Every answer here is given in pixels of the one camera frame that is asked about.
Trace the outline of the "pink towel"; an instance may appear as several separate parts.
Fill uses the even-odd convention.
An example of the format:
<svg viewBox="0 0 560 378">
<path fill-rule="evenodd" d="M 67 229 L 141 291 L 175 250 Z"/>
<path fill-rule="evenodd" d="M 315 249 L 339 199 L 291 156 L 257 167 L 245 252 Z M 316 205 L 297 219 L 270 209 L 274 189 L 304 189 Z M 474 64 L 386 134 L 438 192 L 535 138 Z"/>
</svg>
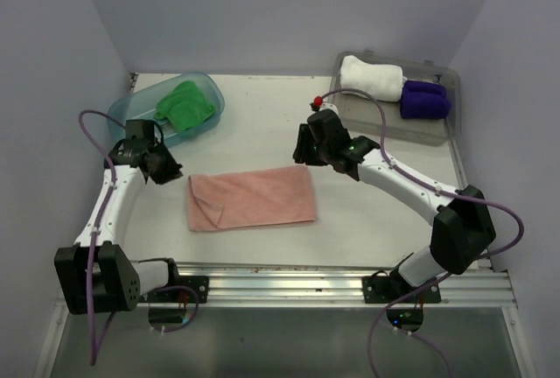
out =
<svg viewBox="0 0 560 378">
<path fill-rule="evenodd" d="M 193 232 L 313 222 L 317 203 L 307 167 L 191 175 L 187 222 Z"/>
</svg>

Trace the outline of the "dark purple towel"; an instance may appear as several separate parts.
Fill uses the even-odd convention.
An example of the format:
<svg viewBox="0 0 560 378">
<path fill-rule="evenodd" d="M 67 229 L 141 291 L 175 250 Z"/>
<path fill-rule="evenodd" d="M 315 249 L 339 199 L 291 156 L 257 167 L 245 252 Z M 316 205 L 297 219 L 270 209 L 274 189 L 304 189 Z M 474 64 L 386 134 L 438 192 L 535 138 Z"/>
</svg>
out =
<svg viewBox="0 0 560 378">
<path fill-rule="evenodd" d="M 441 120 L 449 115 L 451 108 L 451 102 L 441 95 L 406 94 L 400 101 L 400 116 L 405 120 Z"/>
</svg>

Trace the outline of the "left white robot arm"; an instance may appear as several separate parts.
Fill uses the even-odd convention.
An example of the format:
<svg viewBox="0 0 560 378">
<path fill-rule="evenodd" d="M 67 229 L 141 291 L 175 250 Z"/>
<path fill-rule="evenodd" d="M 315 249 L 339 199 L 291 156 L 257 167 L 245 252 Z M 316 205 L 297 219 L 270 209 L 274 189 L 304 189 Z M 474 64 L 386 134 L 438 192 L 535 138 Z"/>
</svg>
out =
<svg viewBox="0 0 560 378">
<path fill-rule="evenodd" d="M 182 290 L 171 258 L 132 262 L 123 250 L 132 209 L 146 183 L 179 179 L 182 165 L 161 139 L 123 139 L 108 157 L 87 225 L 72 246 L 59 248 L 54 256 L 66 306 L 74 315 L 129 312 L 144 294 L 153 292 L 169 302 Z"/>
</svg>

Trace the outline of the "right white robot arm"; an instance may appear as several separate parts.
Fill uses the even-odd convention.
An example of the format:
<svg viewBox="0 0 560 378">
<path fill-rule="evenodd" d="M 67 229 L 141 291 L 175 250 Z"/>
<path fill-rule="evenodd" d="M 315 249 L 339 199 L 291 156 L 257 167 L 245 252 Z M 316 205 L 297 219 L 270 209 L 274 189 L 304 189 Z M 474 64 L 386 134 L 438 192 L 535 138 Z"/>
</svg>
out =
<svg viewBox="0 0 560 378">
<path fill-rule="evenodd" d="M 444 273 L 460 275 L 493 243 L 496 233 L 483 193 L 469 185 L 455 190 L 412 171 L 402 174 L 397 161 L 365 137 L 351 138 L 346 129 L 314 137 L 320 129 L 298 128 L 296 163 L 330 165 L 336 172 L 384 191 L 419 214 L 431 226 L 430 243 L 408 255 L 390 272 L 389 289 L 406 302 L 421 286 Z"/>
</svg>

